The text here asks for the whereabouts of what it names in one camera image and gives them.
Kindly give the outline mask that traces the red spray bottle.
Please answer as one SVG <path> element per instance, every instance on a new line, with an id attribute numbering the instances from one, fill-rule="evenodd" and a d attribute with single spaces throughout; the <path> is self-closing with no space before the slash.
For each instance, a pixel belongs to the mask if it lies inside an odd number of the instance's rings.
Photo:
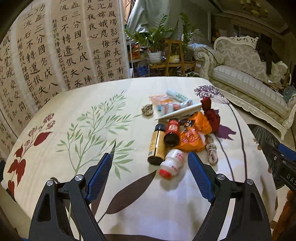
<path id="1" fill-rule="evenodd" d="M 169 120 L 166 126 L 164 142 L 170 147 L 175 147 L 180 143 L 180 125 L 176 118 Z"/>

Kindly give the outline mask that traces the floral cream tablecloth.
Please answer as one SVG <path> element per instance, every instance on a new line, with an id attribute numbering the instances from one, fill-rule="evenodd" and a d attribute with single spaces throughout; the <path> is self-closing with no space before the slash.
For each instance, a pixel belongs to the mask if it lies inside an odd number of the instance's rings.
<path id="1" fill-rule="evenodd" d="M 27 216 L 32 217 L 47 180 L 67 182 L 114 151 L 103 196 L 91 204 L 102 231 L 111 240 L 192 240 L 210 204 L 188 165 L 166 180 L 147 161 L 158 114 L 146 118 L 141 109 L 151 96 L 168 89 L 196 103 L 211 97 L 221 118 L 221 131 L 213 136 L 214 170 L 238 182 L 252 179 L 273 219 L 275 185 L 247 123 L 209 81 L 184 77 L 95 84 L 45 104 L 18 137 L 4 168 L 4 181 Z"/>

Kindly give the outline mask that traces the small leafy floor plant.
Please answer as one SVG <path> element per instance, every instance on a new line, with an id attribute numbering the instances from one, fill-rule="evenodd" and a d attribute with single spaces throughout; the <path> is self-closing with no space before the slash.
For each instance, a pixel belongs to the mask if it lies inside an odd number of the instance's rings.
<path id="1" fill-rule="evenodd" d="M 200 77 L 200 74 L 192 71 L 192 72 L 186 73 L 186 77 Z"/>

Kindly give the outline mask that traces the teal cloth on sofa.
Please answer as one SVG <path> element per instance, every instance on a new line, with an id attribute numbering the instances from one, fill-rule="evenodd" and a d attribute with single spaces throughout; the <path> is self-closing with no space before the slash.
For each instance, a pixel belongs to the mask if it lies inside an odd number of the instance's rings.
<path id="1" fill-rule="evenodd" d="M 288 103 L 288 101 L 295 96 L 296 93 L 296 88 L 293 86 L 287 86 L 284 90 L 283 90 L 283 98 L 285 100 L 286 103 Z"/>

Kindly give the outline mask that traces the white metal shelf rack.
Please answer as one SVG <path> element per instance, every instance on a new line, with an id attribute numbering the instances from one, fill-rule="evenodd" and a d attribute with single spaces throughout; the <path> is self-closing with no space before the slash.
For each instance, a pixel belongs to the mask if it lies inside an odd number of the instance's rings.
<path id="1" fill-rule="evenodd" d="M 140 43 L 127 40 L 126 41 L 129 75 L 131 78 L 148 77 L 149 76 L 149 58 L 147 49 Z"/>

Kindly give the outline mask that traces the gold black bottle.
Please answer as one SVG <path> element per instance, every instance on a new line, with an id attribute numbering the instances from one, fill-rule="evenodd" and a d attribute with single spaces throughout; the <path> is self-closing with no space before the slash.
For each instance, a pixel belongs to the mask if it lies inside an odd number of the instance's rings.
<path id="1" fill-rule="evenodd" d="M 166 126 L 162 123 L 158 123 L 154 132 L 152 133 L 152 139 L 149 146 L 147 161 L 152 165 L 160 165 L 166 156 L 166 144 L 164 137 L 166 134 Z"/>

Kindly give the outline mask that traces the black lined trash bin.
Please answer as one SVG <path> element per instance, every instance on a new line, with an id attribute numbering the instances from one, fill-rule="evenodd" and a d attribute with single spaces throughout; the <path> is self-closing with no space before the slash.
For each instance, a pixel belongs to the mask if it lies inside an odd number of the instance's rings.
<path id="1" fill-rule="evenodd" d="M 263 151 L 267 163 L 268 163 L 268 171 L 272 174 L 273 180 L 275 183 L 276 190 L 282 188 L 285 183 L 280 179 L 275 177 L 276 173 L 276 163 L 274 160 L 274 156 L 272 155 L 273 149 L 278 149 L 280 145 L 280 141 L 267 129 L 262 126 L 255 124 L 248 124 L 248 127 L 252 131 L 255 142 L 257 143 L 257 147 Z"/>

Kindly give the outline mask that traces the white green toothpaste tube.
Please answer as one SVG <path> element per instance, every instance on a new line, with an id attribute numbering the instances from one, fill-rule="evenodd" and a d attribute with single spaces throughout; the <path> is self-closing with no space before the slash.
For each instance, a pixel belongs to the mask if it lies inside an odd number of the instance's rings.
<path id="1" fill-rule="evenodd" d="M 190 100 L 189 98 L 185 97 L 184 95 L 176 92 L 175 90 L 167 89 L 166 90 L 166 94 L 168 96 L 174 98 L 177 101 L 180 101 L 180 102 L 188 102 L 188 103 L 192 104 L 192 100 Z"/>

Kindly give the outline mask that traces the red fabric ribbon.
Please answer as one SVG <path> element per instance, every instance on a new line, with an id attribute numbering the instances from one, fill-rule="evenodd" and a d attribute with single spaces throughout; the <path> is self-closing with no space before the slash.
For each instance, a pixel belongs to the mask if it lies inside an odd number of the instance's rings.
<path id="1" fill-rule="evenodd" d="M 212 133 L 215 133 L 219 130 L 220 126 L 220 115 L 218 110 L 214 110 L 211 108 L 211 99 L 210 97 L 204 97 L 201 100 L 202 109 L 204 111 L 204 115 L 207 117 L 207 120 L 209 121 L 211 127 L 212 127 Z"/>

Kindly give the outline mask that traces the wooden plant stand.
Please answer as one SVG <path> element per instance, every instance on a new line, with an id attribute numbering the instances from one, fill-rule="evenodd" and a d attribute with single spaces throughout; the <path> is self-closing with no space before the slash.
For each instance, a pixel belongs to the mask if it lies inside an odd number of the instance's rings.
<path id="1" fill-rule="evenodd" d="M 164 40 L 166 55 L 161 63 L 150 64 L 149 71 L 160 76 L 183 76 L 186 71 L 194 71 L 197 65 L 196 61 L 185 61 L 183 42 L 179 40 Z"/>

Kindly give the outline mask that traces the orange white snack wrapper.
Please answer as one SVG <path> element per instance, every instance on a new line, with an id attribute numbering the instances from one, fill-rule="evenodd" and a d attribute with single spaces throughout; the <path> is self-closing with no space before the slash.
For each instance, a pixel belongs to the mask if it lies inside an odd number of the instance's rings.
<path id="1" fill-rule="evenodd" d="M 168 95 L 153 95 L 150 96 L 149 99 L 152 102 L 152 104 L 154 104 L 157 107 L 157 110 L 161 116 L 168 113 L 172 113 L 182 108 L 186 108 L 193 104 L 191 100 L 179 102 Z"/>

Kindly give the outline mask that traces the orange plastic bag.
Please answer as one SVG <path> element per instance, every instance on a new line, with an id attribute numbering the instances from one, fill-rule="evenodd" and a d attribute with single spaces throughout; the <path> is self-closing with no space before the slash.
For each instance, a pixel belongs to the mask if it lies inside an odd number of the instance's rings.
<path id="1" fill-rule="evenodd" d="M 206 135 L 211 132 L 212 127 L 207 117 L 198 111 L 187 120 L 176 148 L 183 152 L 201 152 L 205 149 Z"/>

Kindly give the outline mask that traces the brass ceiling chandelier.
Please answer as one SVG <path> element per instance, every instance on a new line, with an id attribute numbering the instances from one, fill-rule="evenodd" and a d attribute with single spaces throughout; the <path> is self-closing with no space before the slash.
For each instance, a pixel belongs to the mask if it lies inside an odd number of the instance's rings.
<path id="1" fill-rule="evenodd" d="M 243 10 L 251 15 L 257 16 L 259 18 L 268 18 L 268 10 L 262 9 L 259 2 L 254 0 L 241 0 L 240 5 L 242 6 Z"/>

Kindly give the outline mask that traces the calligraphy folding screen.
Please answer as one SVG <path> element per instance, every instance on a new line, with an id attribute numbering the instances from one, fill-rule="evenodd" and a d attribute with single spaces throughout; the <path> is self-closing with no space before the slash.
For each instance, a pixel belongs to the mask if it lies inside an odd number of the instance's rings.
<path id="1" fill-rule="evenodd" d="M 129 78 L 121 1 L 29 1 L 1 41 L 1 159 L 56 95 Z"/>

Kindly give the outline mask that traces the tall potted plant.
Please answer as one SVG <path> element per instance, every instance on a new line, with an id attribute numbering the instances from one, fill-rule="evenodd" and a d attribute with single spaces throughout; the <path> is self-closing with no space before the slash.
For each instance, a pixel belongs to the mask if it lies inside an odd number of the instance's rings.
<path id="1" fill-rule="evenodd" d="M 189 17 L 186 13 L 179 13 L 180 19 L 182 20 L 182 42 L 183 42 L 183 53 L 184 53 L 184 60 L 186 62 L 192 61 L 192 54 L 193 51 L 191 48 L 188 48 L 188 44 L 191 41 L 192 37 L 192 28 L 190 25 Z"/>

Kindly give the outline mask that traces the potted green plant white pot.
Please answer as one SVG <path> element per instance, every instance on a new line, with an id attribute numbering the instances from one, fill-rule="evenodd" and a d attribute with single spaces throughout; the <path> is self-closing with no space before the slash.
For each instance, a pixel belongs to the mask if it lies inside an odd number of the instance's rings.
<path id="1" fill-rule="evenodd" d="M 166 26 L 168 15 L 158 21 L 158 25 L 149 29 L 146 32 L 134 31 L 133 33 L 125 30 L 129 39 L 137 42 L 142 47 L 147 48 L 150 64 L 160 64 L 162 61 L 162 51 L 164 49 L 164 39 L 174 30 Z"/>

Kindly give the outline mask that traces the grey green curtain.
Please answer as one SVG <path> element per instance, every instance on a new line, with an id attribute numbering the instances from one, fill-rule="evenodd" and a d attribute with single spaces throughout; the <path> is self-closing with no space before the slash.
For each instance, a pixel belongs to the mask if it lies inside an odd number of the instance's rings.
<path id="1" fill-rule="evenodd" d="M 136 1 L 126 29 L 130 33 L 147 32 L 158 27 L 159 21 L 167 15 L 165 26 L 174 30 L 170 37 L 179 40 L 183 27 L 180 13 L 187 14 L 192 31 L 198 29 L 203 37 L 208 37 L 208 12 L 202 8 L 199 1 Z"/>

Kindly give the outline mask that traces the ornate cream sofa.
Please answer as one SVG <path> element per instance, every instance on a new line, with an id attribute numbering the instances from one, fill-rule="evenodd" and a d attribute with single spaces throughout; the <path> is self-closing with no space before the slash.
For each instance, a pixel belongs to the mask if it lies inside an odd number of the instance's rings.
<path id="1" fill-rule="evenodd" d="M 202 63 L 201 78 L 209 80 L 233 104 L 278 129 L 284 140 L 295 119 L 295 94 L 285 100 L 276 89 L 283 87 L 288 67 L 279 61 L 272 64 L 268 75 L 256 50 L 257 41 L 250 36 L 219 37 L 213 48 L 196 48 L 193 55 Z"/>

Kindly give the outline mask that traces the white cream tube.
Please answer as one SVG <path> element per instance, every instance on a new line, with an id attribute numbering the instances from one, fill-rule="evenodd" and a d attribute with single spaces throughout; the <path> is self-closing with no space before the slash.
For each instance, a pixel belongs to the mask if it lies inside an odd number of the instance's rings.
<path id="1" fill-rule="evenodd" d="M 201 108 L 202 108 L 201 103 L 193 104 L 191 106 L 187 106 L 187 107 L 181 108 L 179 110 L 175 110 L 171 113 L 164 114 L 163 116 L 157 117 L 155 120 L 158 120 L 158 121 L 169 120 L 172 118 L 182 118 L 185 116 L 190 116 L 190 115 L 200 111 Z"/>

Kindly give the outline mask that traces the small white yogurt bottle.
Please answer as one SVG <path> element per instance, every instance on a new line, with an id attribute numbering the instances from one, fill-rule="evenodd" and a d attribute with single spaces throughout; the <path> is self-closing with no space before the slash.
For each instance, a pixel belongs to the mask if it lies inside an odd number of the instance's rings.
<path id="1" fill-rule="evenodd" d="M 171 149 L 159 166 L 159 174 L 165 179 L 176 176 L 184 165 L 186 157 L 186 154 L 181 150 Z"/>

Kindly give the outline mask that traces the black garment on sofa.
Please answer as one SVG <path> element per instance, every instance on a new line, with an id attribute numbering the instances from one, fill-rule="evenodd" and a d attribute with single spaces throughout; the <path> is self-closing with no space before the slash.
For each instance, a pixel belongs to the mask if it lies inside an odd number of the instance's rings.
<path id="1" fill-rule="evenodd" d="M 272 74 L 273 63 L 276 64 L 281 61 L 280 57 L 273 50 L 272 46 L 267 42 L 258 39 L 255 50 L 258 52 L 260 61 L 266 63 L 266 74 Z"/>

